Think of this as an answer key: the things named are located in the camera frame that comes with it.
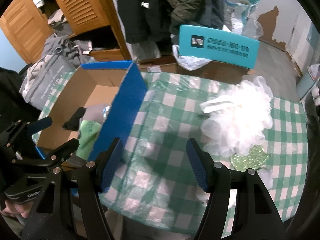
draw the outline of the blue wall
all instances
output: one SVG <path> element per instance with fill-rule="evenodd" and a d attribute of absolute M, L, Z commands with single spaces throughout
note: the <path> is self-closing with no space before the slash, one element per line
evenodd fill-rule
<path fill-rule="evenodd" d="M 0 29 L 0 67 L 19 72 L 25 65 L 26 63 Z"/>

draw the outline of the black jacket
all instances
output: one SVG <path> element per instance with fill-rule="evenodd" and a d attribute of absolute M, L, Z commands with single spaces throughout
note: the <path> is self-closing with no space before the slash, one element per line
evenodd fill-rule
<path fill-rule="evenodd" d="M 21 84 L 18 73 L 0 68 L 0 132 L 18 120 L 38 120 L 40 111 L 24 101 L 19 93 Z"/>
<path fill-rule="evenodd" d="M 117 0 L 117 6 L 127 43 L 170 38 L 170 11 L 167 10 L 171 7 L 166 0 Z"/>
<path fill-rule="evenodd" d="M 172 8 L 170 32 L 179 33 L 182 24 L 222 29 L 223 0 L 167 0 Z"/>

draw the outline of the wooden door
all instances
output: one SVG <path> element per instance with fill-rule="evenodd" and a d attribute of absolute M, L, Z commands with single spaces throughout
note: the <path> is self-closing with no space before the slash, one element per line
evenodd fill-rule
<path fill-rule="evenodd" d="M 74 34 L 109 25 L 99 0 L 56 0 Z"/>
<path fill-rule="evenodd" d="M 32 0 L 13 0 L 0 18 L 0 28 L 26 63 L 40 57 L 52 30 Z"/>

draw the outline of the table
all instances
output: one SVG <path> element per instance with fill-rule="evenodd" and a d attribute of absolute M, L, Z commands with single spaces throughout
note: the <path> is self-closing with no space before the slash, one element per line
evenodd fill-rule
<path fill-rule="evenodd" d="M 71 74 L 59 82 L 47 108 Z M 169 73 L 143 73 L 148 92 L 138 112 L 123 160 L 110 190 L 100 195 L 109 208 L 140 223 L 177 233 L 194 234 L 205 207 L 194 195 L 196 179 L 185 153 L 186 141 L 195 138 L 200 147 L 207 139 L 200 126 L 207 118 L 199 104 L 216 97 L 229 85 L 192 76 Z M 306 179 L 308 161 L 305 113 L 299 103 L 281 98 L 271 102 L 272 129 L 265 130 L 263 148 L 272 157 L 266 168 L 272 170 L 269 193 L 282 220 L 292 217 L 298 207 Z M 233 168 L 230 159 L 212 156 Z M 224 235 L 231 233 L 235 208 L 228 210 Z"/>

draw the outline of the person's hand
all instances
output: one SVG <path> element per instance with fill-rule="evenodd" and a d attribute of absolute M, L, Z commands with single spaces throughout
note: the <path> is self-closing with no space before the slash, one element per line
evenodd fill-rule
<path fill-rule="evenodd" d="M 24 218 L 27 218 L 33 202 L 26 204 L 17 204 L 11 200 L 5 201 L 6 208 L 1 212 L 5 216 L 15 217 L 15 215 L 21 215 Z"/>

